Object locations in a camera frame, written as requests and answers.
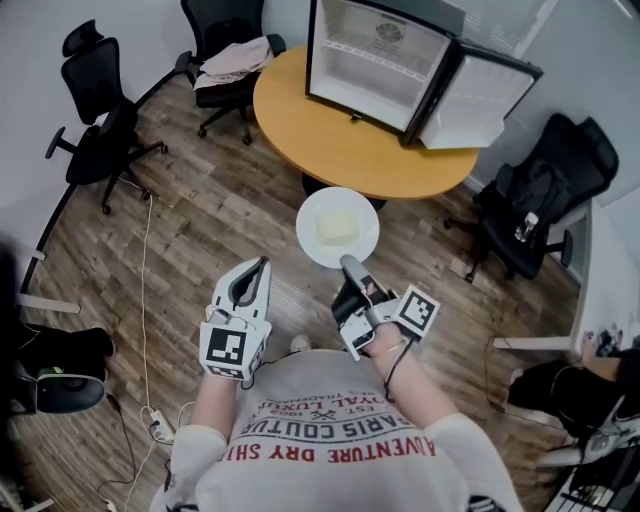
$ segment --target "round wooden table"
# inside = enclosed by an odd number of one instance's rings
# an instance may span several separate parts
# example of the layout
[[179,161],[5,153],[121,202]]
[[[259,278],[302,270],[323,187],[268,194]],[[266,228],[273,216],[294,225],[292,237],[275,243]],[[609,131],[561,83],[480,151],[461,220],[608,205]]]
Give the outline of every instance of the round wooden table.
[[308,98],[306,62],[305,45],[279,55],[253,95],[265,136],[302,172],[377,199],[434,196],[469,175],[477,149],[406,149],[397,136]]

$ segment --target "chair seat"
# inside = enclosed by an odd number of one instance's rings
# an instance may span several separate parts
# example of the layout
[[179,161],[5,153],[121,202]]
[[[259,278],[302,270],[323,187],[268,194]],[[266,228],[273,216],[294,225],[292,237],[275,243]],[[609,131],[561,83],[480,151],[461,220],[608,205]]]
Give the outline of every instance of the chair seat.
[[516,224],[507,209],[492,208],[485,211],[480,219],[480,227],[488,239],[491,249],[509,268],[527,279],[534,279],[545,255],[546,237],[538,237],[533,247],[528,242],[520,242],[515,237]]
[[67,169],[67,183],[96,183],[111,176],[117,165],[126,165],[130,141],[107,142],[97,138],[99,131],[97,126],[91,126],[84,132]]
[[233,103],[250,105],[258,78],[260,73],[251,73],[237,82],[196,89],[196,104],[200,108],[228,107]]

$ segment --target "pink cloth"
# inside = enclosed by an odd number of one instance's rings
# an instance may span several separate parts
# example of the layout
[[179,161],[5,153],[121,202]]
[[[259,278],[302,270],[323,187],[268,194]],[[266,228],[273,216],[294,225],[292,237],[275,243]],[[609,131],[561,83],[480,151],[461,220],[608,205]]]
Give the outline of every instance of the pink cloth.
[[272,60],[271,45],[265,36],[248,43],[230,44],[200,66],[203,74],[193,89],[237,82],[249,73],[265,68]]

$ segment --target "mini fridge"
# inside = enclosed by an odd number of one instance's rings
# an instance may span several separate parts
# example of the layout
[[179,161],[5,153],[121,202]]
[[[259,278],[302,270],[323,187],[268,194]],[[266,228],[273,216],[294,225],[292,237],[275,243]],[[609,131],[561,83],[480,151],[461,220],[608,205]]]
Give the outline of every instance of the mini fridge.
[[312,0],[306,93],[427,148],[487,147],[542,72],[461,39],[431,1]]

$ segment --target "shoe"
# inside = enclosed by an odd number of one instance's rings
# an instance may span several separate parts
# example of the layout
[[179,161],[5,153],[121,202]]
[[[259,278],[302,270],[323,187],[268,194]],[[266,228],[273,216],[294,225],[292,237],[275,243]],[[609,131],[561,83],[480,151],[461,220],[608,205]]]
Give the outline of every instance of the shoe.
[[304,334],[296,334],[289,345],[289,353],[304,352],[311,350],[311,340]]

